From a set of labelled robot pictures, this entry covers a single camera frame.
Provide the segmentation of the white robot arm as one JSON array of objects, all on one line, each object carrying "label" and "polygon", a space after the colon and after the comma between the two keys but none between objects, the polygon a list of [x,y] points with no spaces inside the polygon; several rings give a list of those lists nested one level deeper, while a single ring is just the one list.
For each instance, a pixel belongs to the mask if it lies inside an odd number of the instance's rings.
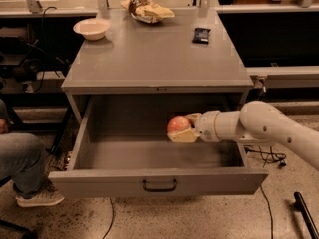
[{"label": "white robot arm", "polygon": [[303,126],[269,103],[253,101],[240,111],[208,111],[176,116],[167,126],[172,142],[231,140],[237,143],[278,143],[319,170],[319,132]]}]

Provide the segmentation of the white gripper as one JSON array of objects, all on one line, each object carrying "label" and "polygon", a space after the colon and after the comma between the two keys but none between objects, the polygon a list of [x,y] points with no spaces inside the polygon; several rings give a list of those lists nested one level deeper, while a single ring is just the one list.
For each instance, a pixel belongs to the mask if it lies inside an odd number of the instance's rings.
[{"label": "white gripper", "polygon": [[192,113],[185,115],[189,125],[195,125],[196,131],[189,127],[182,130],[170,130],[168,138],[175,143],[194,143],[199,138],[204,142],[220,142],[215,129],[219,111]]}]

